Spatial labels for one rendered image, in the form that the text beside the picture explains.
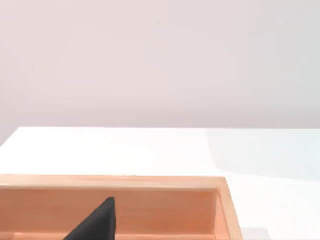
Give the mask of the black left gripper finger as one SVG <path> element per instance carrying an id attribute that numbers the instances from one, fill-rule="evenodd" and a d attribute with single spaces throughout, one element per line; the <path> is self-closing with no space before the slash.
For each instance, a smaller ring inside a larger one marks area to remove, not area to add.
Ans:
<path id="1" fill-rule="evenodd" d="M 116 202 L 108 197 L 63 240 L 116 240 Z"/>

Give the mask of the shallow salmon-coloured box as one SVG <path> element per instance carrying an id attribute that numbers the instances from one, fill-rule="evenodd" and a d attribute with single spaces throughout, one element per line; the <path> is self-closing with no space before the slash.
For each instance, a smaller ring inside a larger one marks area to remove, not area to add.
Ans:
<path id="1" fill-rule="evenodd" d="M 107 198 L 116 240 L 243 240 L 220 176 L 0 174 L 0 240 L 63 240 Z"/>

